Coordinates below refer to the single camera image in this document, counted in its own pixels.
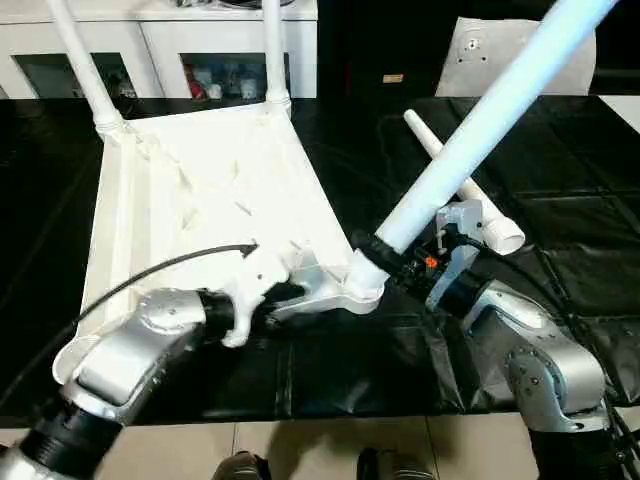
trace white tube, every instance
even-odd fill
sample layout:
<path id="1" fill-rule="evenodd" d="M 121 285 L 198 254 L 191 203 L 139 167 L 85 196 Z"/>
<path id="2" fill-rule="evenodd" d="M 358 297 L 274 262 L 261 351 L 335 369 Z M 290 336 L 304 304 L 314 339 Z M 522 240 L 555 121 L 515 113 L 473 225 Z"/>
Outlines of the white tube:
<path id="1" fill-rule="evenodd" d="M 404 112 L 404 119 L 429 156 L 435 159 L 442 150 L 442 143 L 435 133 L 413 110 Z M 457 193 L 462 200 L 480 200 L 482 202 L 482 233 L 489 248 L 500 255 L 508 255 L 524 245 L 524 232 L 513 220 L 505 217 L 498 210 L 498 207 L 471 177 L 464 181 Z"/>
<path id="2" fill-rule="evenodd" d="M 93 111 L 93 121 L 99 133 L 106 133 L 123 125 L 120 112 L 113 106 L 98 69 L 84 46 L 76 22 L 66 0 L 47 0 L 58 33 L 67 49 L 67 57 L 82 91 Z"/>
<path id="3" fill-rule="evenodd" d="M 376 235 L 404 252 L 462 183 L 502 140 L 617 0 L 558 0 L 520 55 L 489 88 L 378 228 Z M 374 294 L 388 274 L 360 252 L 346 288 Z"/>
<path id="4" fill-rule="evenodd" d="M 291 109 L 284 69 L 280 0 L 263 0 L 262 13 L 267 63 L 267 102 Z"/>

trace table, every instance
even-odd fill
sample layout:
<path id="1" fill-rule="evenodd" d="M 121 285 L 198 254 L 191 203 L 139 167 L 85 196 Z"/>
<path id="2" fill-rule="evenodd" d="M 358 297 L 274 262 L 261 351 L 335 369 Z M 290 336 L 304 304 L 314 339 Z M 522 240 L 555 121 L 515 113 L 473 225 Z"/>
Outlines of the table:
<path id="1" fill-rule="evenodd" d="M 624 113 L 637 99 L 607 99 Z M 412 107 L 443 139 L 473 99 L 410 105 L 302 100 L 293 122 L 345 232 L 372 231 L 428 160 L 400 116 Z M 210 108 L 136 100 L 127 118 Z M 82 101 L 2 101 L 0 385 L 79 308 L 102 146 Z M 637 125 L 637 117 L 629 117 Z M 527 234 L 513 256 L 561 300 L 597 346 L 619 405 L 640 404 L 640 135 L 597 98 L 539 99 L 475 178 Z M 478 272 L 535 296 L 495 263 Z M 366 317 L 334 311 L 249 344 L 209 346 L 141 423 L 435 415 L 513 409 L 504 379 L 455 319 L 393 287 Z M 21 426 L 55 390 L 48 365 L 0 412 Z"/>

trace black cable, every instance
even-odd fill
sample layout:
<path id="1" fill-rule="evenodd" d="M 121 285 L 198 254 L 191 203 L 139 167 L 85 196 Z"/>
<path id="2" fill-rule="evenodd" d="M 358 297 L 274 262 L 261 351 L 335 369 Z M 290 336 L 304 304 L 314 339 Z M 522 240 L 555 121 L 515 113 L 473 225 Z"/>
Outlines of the black cable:
<path id="1" fill-rule="evenodd" d="M 180 255 L 179 257 L 171 258 L 162 263 L 154 265 L 153 267 L 147 268 L 142 272 L 134 275 L 133 277 L 125 280 L 121 284 L 115 286 L 107 293 L 102 295 L 100 298 L 91 303 L 87 308 L 85 308 L 80 315 L 78 315 L 72 322 L 67 324 L 58 334 L 56 334 L 53 339 L 51 339 L 42 350 L 38 352 L 36 356 L 34 356 L 29 363 L 15 376 L 13 381 L 9 384 L 7 389 L 2 394 L 0 398 L 0 411 L 5 407 L 9 399 L 13 396 L 13 394 L 18 390 L 24 380 L 29 377 L 34 371 L 34 369 L 44 360 L 46 359 L 56 348 L 59 348 L 64 340 L 73 332 L 73 330 L 77 327 L 78 323 L 84 320 L 87 316 L 89 316 L 94 310 L 103 305 L 106 301 L 108 301 L 114 295 L 117 295 L 125 288 L 133 285 L 134 283 L 142 280 L 143 278 L 148 277 L 160 270 L 164 270 L 165 268 L 171 267 L 173 265 L 177 265 L 179 263 L 186 262 L 188 260 L 192 260 L 198 257 L 204 257 L 207 255 L 213 255 L 216 253 L 223 252 L 233 252 L 239 251 L 242 253 L 244 257 L 249 255 L 253 250 L 257 248 L 257 245 L 223 245 L 220 247 L 212 247 L 205 248 L 204 250 L 198 250 L 195 252 L 187 253 L 185 255 Z"/>
<path id="2" fill-rule="evenodd" d="M 457 241 L 458 244 L 464 244 L 464 245 L 470 245 L 474 248 L 476 248 L 477 250 L 479 250 L 482 254 L 486 255 L 487 257 L 491 257 L 494 260 L 497 260 L 498 262 L 502 263 L 503 265 L 506 265 L 507 267 L 509 267 L 511 270 L 513 270 L 514 272 L 516 272 L 518 275 L 520 275 L 522 278 L 524 278 L 525 280 L 527 280 L 527 282 L 529 282 L 529 284 L 536 289 L 536 291 L 553 307 L 558 311 L 558 314 L 561 317 L 565 317 L 566 314 L 564 312 L 564 308 L 562 307 L 562 305 L 560 304 L 560 302 L 558 302 L 558 300 L 556 300 L 553 295 L 551 295 L 546 288 L 544 288 L 542 285 L 540 285 L 540 282 L 538 282 L 538 280 L 536 280 L 534 278 L 533 275 L 531 275 L 529 272 L 527 272 L 526 270 L 524 270 L 523 268 L 521 268 L 518 264 L 516 264 L 515 262 L 513 262 L 512 260 L 509 260 L 508 258 L 500 255 L 497 252 L 494 252 L 493 250 L 491 250 L 489 247 L 487 247 L 484 243 L 479 242 L 478 240 L 475 240 L 467 235 L 456 235 L 455 240 Z"/>
<path id="3" fill-rule="evenodd" d="M 529 282 L 529 284 L 535 288 L 535 290 L 547 301 L 549 302 L 549 304 L 551 306 L 553 306 L 553 308 L 555 308 L 558 311 L 558 314 L 560 315 L 560 317 L 564 320 L 564 322 L 567 324 L 567 326 L 571 329 L 571 332 L 573 333 L 573 335 L 576 337 L 576 339 L 578 340 L 579 343 L 581 343 L 583 346 L 587 346 L 587 342 L 584 338 L 581 338 L 582 335 L 580 335 L 580 333 L 578 332 L 578 330 L 576 328 L 571 328 L 572 326 L 572 321 L 569 318 L 569 316 L 567 315 L 564 307 L 562 306 L 562 304 L 557 301 L 553 295 L 551 295 L 546 288 L 544 288 L 540 282 L 538 282 L 538 280 L 536 280 L 534 278 L 533 275 L 531 275 L 529 272 L 527 272 L 526 270 L 522 269 L 519 265 L 517 265 L 515 262 L 513 262 L 512 260 L 500 255 L 497 252 L 494 252 L 493 250 L 491 250 L 488 246 L 486 246 L 484 243 L 479 242 L 467 235 L 456 235 L 455 236 L 455 240 L 459 245 L 470 245 L 474 248 L 476 248 L 479 252 L 481 252 L 482 254 L 493 258 L 494 260 L 497 260 L 498 262 L 502 263 L 503 265 L 506 265 L 507 267 L 509 267 L 511 270 L 513 270 L 514 272 L 516 272 L 518 275 L 520 275 L 522 278 L 526 279 L 527 282 Z M 639 436 L 639 432 L 631 432 L 631 430 L 629 429 L 629 426 L 625 423 L 625 421 L 622 419 L 622 417 L 620 416 L 620 414 L 617 412 L 617 410 L 615 409 L 615 407 L 611 404 L 610 400 L 607 398 L 606 394 L 605 394 L 605 403 L 607 405 L 607 410 L 610 411 L 610 415 L 611 418 L 613 419 L 613 423 L 620 429 L 620 432 L 622 434 L 622 437 L 625 441 L 625 443 L 627 443 L 629 445 L 629 447 L 633 450 L 633 453 L 635 454 L 635 456 L 638 458 L 638 460 L 640 460 L 640 446 L 638 445 L 638 436 Z M 635 465 L 633 464 L 633 462 L 625 462 L 624 466 L 627 470 L 627 472 L 629 473 L 629 476 L 632 477 L 633 479 L 638 479 L 640 480 L 640 474 L 638 473 L 638 471 L 635 469 Z"/>

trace white shelf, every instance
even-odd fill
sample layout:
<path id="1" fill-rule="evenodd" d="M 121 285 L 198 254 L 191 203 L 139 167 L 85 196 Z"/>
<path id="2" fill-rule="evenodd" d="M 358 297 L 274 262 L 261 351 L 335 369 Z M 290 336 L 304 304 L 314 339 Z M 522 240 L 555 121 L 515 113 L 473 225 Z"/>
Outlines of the white shelf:
<path id="1" fill-rule="evenodd" d="M 81 22 L 222 20 L 260 21 L 261 10 L 222 6 L 217 0 L 202 7 L 178 8 L 172 0 L 70 0 Z M 318 20 L 317 0 L 295 0 L 282 8 L 284 20 Z M 44 0 L 0 1 L 0 24 L 48 23 Z"/>

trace metal bracket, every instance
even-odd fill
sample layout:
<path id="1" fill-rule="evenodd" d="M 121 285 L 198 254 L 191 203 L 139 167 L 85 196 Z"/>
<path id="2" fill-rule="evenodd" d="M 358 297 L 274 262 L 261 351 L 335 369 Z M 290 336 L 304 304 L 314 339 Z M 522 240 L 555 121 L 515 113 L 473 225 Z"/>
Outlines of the metal bracket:
<path id="1" fill-rule="evenodd" d="M 291 283 L 300 285 L 306 295 L 279 302 L 271 314 L 277 320 L 284 320 L 298 313 L 315 313 L 343 308 L 357 315 L 372 312 L 380 303 L 384 289 L 372 298 L 349 295 L 343 283 L 318 263 L 308 265 L 291 274 Z"/>
<path id="2" fill-rule="evenodd" d="M 467 200 L 461 203 L 451 203 L 438 210 L 436 215 L 436 237 L 441 253 L 446 253 L 442 245 L 442 237 L 445 235 L 445 225 L 455 224 L 458 232 L 482 242 L 482 202 L 480 200 Z M 440 299 L 449 286 L 458 276 L 473 264 L 478 256 L 478 250 L 469 245 L 454 248 L 451 252 L 451 261 L 447 269 L 438 279 L 425 300 L 425 307 L 434 311 Z"/>

